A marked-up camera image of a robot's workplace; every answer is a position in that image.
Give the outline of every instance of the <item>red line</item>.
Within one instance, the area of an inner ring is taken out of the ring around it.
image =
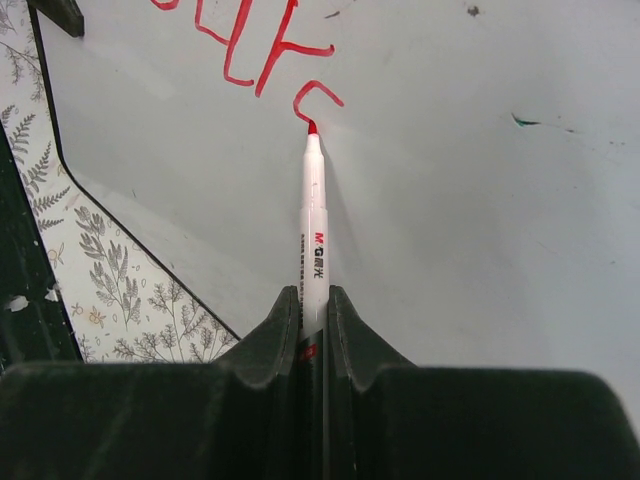
[[[293,99],[293,111],[298,116],[298,118],[301,118],[307,123],[311,122],[311,119],[307,117],[304,113],[300,112],[300,102],[314,88],[319,88],[324,93],[326,93],[329,96],[329,98],[331,98],[331,100],[333,100],[336,103],[336,105],[340,107],[344,107],[344,102],[340,100],[340,98],[338,98],[338,96],[335,93],[333,93],[324,83],[318,80],[309,80],[307,83],[305,83],[302,86],[300,91],[296,94],[295,98]]]
[[[240,35],[242,35],[244,25],[247,23],[247,17],[249,16],[252,2],[253,0],[242,0],[242,2],[240,3],[240,7],[238,8],[238,15],[236,16],[236,23],[233,25],[231,38],[229,38],[229,44],[227,45],[227,54],[224,57],[224,68],[222,70],[224,79],[226,81],[234,83],[236,85],[240,85],[241,87],[250,87],[254,82],[253,80],[240,80],[238,78],[232,77],[231,75],[229,75],[229,69],[231,68],[231,58],[233,57],[233,52],[236,49],[236,45],[238,44]]]
[[[280,55],[282,55],[285,50],[292,50],[303,55],[315,55],[318,57],[329,57],[333,55],[333,52],[335,51],[333,45],[330,45],[329,48],[312,48],[298,45],[296,43],[282,41],[284,33],[286,32],[287,27],[289,26],[289,22],[291,21],[293,9],[297,6],[298,0],[287,0],[287,7],[285,8],[282,21],[280,22],[278,33],[276,34],[276,38],[273,40],[271,51],[269,52],[267,61],[264,64],[264,69],[262,70],[262,73],[260,74],[260,78],[258,79],[258,83],[256,85],[256,97],[260,97],[260,95],[262,95],[262,90],[267,84],[269,75],[271,75],[271,70],[273,70],[273,67],[278,61],[278,58],[280,58]]]
[[[180,0],[169,0],[168,2],[160,2],[158,0],[151,0],[151,3],[153,3],[160,10],[167,11],[167,10],[173,10],[174,8],[176,8],[178,6],[178,4],[180,3]]]
[[[207,35],[213,37],[215,40],[217,40],[218,42],[220,42],[223,45],[229,45],[229,40],[227,40],[226,38],[221,37],[220,35],[218,35],[216,32],[214,32],[213,30],[205,27],[204,25],[202,25],[200,23],[201,19],[202,19],[202,4],[204,3],[204,0],[198,0],[196,3],[196,16],[194,19],[194,23],[196,25],[196,30],[198,30],[199,32],[202,33],[206,33]]]

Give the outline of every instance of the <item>whiteboard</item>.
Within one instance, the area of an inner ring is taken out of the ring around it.
[[[66,162],[240,335],[297,281],[298,96],[369,325],[595,372],[640,424],[638,2],[78,3],[83,40],[40,18]]]

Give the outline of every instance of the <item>floral pattern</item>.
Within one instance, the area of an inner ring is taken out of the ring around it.
[[[0,0],[0,120],[85,362],[210,362],[237,340],[66,174],[26,0]]]

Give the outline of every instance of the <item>black border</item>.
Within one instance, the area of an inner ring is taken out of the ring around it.
[[[56,115],[56,109],[53,101],[53,91],[51,90],[51,81],[49,78],[49,69],[47,68],[47,59],[44,50],[44,42],[42,41],[42,34],[40,31],[40,22],[38,20],[38,12],[33,7],[29,6],[29,15],[31,17],[31,26],[33,28],[33,35],[35,38],[36,48],[38,51],[38,59],[40,60],[40,68],[42,69],[42,78],[44,80],[45,91],[47,94],[47,104],[49,106],[49,112],[51,116],[51,126],[53,127],[53,136],[56,142],[56,151],[58,152],[58,157],[60,158],[60,163],[65,169],[65,172],[71,179],[71,181],[75,184],[76,187],[80,189],[80,191],[86,195],[93,203],[95,203],[102,213],[104,213],[107,217],[111,219],[113,223],[115,223],[124,233],[129,235],[138,246],[145,252],[149,257],[151,257],[161,268],[162,270],[169,275],[175,282],[177,282],[184,291],[191,295],[201,306],[205,309],[209,315],[211,315],[217,322],[220,323],[236,340],[241,340],[236,332],[233,329],[229,328],[229,326],[223,322],[218,315],[213,312],[196,294],[194,294],[189,287],[187,287],[178,277],[176,277],[171,270],[169,270],[158,258],[151,253],[151,251],[145,247],[142,242],[140,242],[135,235],[133,235],[127,227],[125,227],[122,223],[120,223],[99,201],[97,201],[93,195],[91,195],[80,183],[75,179],[73,173],[69,169],[67,162],[64,160],[64,155],[62,154],[62,142],[60,141],[60,129],[58,127],[58,116]]]

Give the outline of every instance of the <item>white marker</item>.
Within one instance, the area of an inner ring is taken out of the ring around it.
[[[303,398],[302,429],[308,438],[302,464],[307,478],[322,478],[323,437],[327,437],[327,304],[329,302],[328,218],[324,157],[316,124],[309,122],[304,152],[300,210],[299,385]]]

